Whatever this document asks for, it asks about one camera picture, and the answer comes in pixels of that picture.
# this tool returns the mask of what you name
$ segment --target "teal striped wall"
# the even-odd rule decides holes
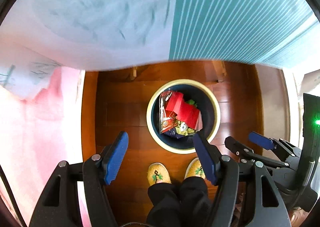
[[[282,68],[293,68],[302,62],[320,63],[320,23],[314,17],[306,29],[297,36],[281,45],[280,48],[266,54],[263,63],[265,65]]]
[[[267,63],[312,14],[305,0],[177,0],[169,59]]]

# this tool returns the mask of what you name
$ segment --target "snack wrapper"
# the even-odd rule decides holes
[[[164,133],[177,126],[175,117],[177,114],[172,111],[166,111],[168,100],[173,91],[164,91],[160,94],[159,98],[159,111],[160,111],[160,133]]]

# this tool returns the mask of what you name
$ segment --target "embroidered slipper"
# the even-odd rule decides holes
[[[191,176],[199,176],[199,177],[202,177],[203,179],[205,179],[205,174],[202,169],[199,158],[195,158],[194,160],[191,161],[191,163],[189,164],[189,166],[186,170],[186,174],[184,176],[184,179],[186,179],[187,177],[191,177]]]
[[[147,178],[150,186],[158,183],[171,184],[169,172],[161,163],[153,163],[149,166]]]

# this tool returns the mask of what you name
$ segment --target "metal bolt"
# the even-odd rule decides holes
[[[222,159],[223,161],[225,161],[225,162],[230,161],[230,157],[229,157],[228,155],[222,155],[222,156],[221,156],[221,159]]]
[[[60,161],[59,162],[59,164],[58,164],[58,166],[60,166],[60,167],[64,167],[64,166],[66,166],[67,165],[67,162],[66,161]]]
[[[262,168],[263,167],[263,163],[261,161],[257,161],[256,162],[256,166],[259,167],[259,168]]]
[[[101,157],[100,157],[100,155],[99,154],[94,154],[92,157],[91,157],[91,159],[93,160],[93,161],[97,161],[97,160],[99,160]]]

